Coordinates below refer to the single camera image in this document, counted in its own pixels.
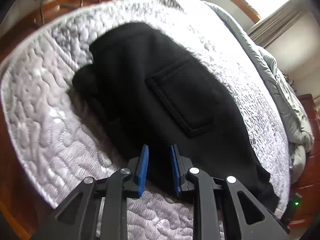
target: black garment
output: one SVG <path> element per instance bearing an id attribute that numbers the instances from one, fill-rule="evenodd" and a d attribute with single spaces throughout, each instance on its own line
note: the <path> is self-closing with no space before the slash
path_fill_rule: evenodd
<path id="1" fill-rule="evenodd" d="M 113 29 L 91 46 L 94 65 L 73 78 L 126 159 L 150 147 L 148 179 L 173 191 L 169 147 L 210 176 L 235 176 L 273 212 L 278 197 L 228 90 L 188 51 L 144 23 Z"/>

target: bed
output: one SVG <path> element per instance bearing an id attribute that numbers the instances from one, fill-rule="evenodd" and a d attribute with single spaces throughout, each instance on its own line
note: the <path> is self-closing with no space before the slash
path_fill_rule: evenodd
<path id="1" fill-rule="evenodd" d="M 226 86 L 271 174 L 280 198 L 275 214 L 282 216 L 290 191 L 285 127 L 252 59 L 216 8 L 199 0 L 113 0 L 81 8 L 40 28 L 2 62 L 1 101 L 12 144 L 53 208 L 85 177 L 109 177 L 126 165 L 71 81 L 92 62 L 89 44 L 97 37 L 143 21 L 189 50 Z M 139 200 L 128 199 L 127 215 L 128 239 L 192 239 L 192 206 L 151 184 Z M 220 230 L 223 236 L 222 223 Z"/>

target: mattress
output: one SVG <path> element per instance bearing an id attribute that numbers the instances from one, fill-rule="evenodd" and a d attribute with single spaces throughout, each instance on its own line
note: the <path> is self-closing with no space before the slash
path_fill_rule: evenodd
<path id="1" fill-rule="evenodd" d="M 79 68 L 92 62 L 89 44 L 131 21 L 145 22 L 171 37 L 226 86 L 258 159 L 271 174 L 280 198 L 276 215 L 281 217 L 290 176 L 279 112 L 239 42 L 199 0 L 113 0 L 81 8 L 40 28 L 2 62 L 5 121 L 35 189 L 55 208 L 83 178 L 109 177 L 126 165 L 71 81 Z M 127 208 L 128 239 L 192 239 L 192 206 L 152 185 L 139 200 L 128 199 Z"/>

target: white quilted mattress pad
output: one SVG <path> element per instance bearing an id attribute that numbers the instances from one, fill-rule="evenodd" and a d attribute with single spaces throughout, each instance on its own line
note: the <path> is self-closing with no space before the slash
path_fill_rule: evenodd
<path id="1" fill-rule="evenodd" d="M 280 198 L 276 215 L 281 216 L 290 176 L 279 112 L 236 38 L 199 0 L 113 0 L 81 8 L 40 28 L 2 62 L 7 128 L 39 194 L 55 208 L 83 178 L 109 177 L 126 165 L 71 81 L 79 68 L 92 63 L 89 44 L 131 21 L 171 37 L 227 87 L 258 159 L 271 174 Z M 128 199 L 127 215 L 128 239 L 192 239 L 192 206 L 152 185 L 139 200 Z"/>

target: pocket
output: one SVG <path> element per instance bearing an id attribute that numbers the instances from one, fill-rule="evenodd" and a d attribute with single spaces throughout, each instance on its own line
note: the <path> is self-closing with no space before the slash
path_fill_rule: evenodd
<path id="1" fill-rule="evenodd" d="M 221 84 L 192 56 L 149 76 L 146 82 L 185 135 L 211 129 L 222 107 Z"/>

